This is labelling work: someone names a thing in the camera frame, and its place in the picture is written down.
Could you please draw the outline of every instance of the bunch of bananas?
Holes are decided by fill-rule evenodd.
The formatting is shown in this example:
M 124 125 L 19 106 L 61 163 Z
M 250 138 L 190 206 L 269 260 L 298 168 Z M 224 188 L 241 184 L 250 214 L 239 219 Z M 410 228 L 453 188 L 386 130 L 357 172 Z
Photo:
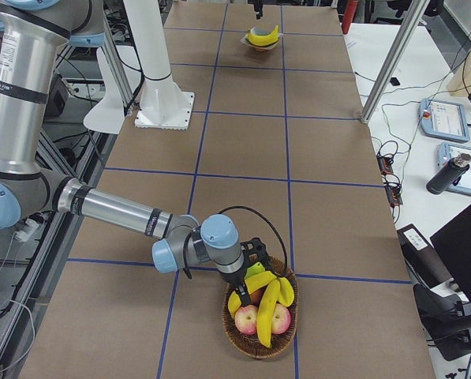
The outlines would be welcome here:
M 265 271 L 263 265 L 258 262 L 248 269 L 245 284 L 249 294 L 266 287 L 260 301 L 258 314 L 256 317 L 256 330 L 258 340 L 265 347 L 271 347 L 271 326 L 277 303 L 285 307 L 291 306 L 295 293 L 289 280 L 285 277 L 277 277 L 270 271 Z M 228 299 L 228 310 L 232 318 L 241 307 L 241 300 L 237 293 L 233 291 Z

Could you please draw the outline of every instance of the wicker basket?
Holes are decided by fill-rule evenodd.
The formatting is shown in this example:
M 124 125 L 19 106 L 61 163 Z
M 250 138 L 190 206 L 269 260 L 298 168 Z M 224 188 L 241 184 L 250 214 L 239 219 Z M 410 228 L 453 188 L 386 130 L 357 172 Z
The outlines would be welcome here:
M 284 264 L 271 257 L 271 264 L 274 270 L 278 273 L 281 273 L 284 269 Z M 297 315 L 298 315 L 298 291 L 297 291 L 297 279 L 291 268 L 288 267 L 286 270 L 286 278 L 290 281 L 291 286 L 295 292 L 295 299 L 293 304 L 288 307 L 288 310 L 291 313 L 291 324 L 286 332 L 279 335 L 272 335 L 271 344 L 272 348 L 265 347 L 258 340 L 258 336 L 255 334 L 253 336 L 247 336 L 240 333 L 235 327 L 235 321 L 230 316 L 228 311 L 228 298 L 234 290 L 234 286 L 226 286 L 225 301 L 222 308 L 222 324 L 225 329 L 225 333 L 228 336 L 228 340 L 242 353 L 248 355 L 251 358 L 264 359 L 275 357 L 276 355 L 282 353 L 293 341 L 295 332 L 297 331 Z

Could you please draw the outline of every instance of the tablet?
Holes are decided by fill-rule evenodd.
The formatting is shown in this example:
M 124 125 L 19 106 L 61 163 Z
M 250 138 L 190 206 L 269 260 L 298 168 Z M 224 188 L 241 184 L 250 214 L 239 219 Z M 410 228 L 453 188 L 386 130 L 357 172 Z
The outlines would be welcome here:
M 427 136 L 455 142 L 470 140 L 465 108 L 461 104 L 423 99 L 419 117 L 423 133 Z
M 449 161 L 449 159 L 454 158 L 461 153 L 466 153 L 471 156 L 471 148 L 443 142 L 439 146 L 439 167 L 442 167 L 442 165 Z M 463 174 L 459 183 L 456 186 L 451 184 L 447 190 L 451 192 L 464 193 L 471 196 L 471 162 L 470 169 Z

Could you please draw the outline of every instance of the red apple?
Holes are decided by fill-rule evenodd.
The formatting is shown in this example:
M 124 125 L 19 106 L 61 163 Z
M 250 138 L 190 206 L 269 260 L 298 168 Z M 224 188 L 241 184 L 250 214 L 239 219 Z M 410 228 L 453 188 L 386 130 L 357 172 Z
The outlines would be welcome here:
M 272 334 L 282 334 L 291 324 L 291 314 L 283 304 L 275 304 L 272 316 Z
M 235 326 L 238 331 L 248 336 L 256 333 L 256 316 L 258 308 L 255 306 L 241 306 L 235 312 Z
M 261 302 L 261 298 L 264 296 L 265 288 L 258 288 L 256 291 L 251 293 L 249 296 L 251 298 L 251 303 L 254 306 L 258 306 Z

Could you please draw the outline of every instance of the red cylinder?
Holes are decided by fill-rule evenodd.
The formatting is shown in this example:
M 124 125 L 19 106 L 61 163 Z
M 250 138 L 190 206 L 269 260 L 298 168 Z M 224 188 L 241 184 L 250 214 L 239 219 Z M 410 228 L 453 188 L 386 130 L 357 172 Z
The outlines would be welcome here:
M 347 3 L 346 11 L 344 12 L 344 17 L 342 18 L 342 33 L 348 33 L 351 23 L 353 22 L 354 13 L 356 12 L 357 6 L 357 0 L 349 0 Z

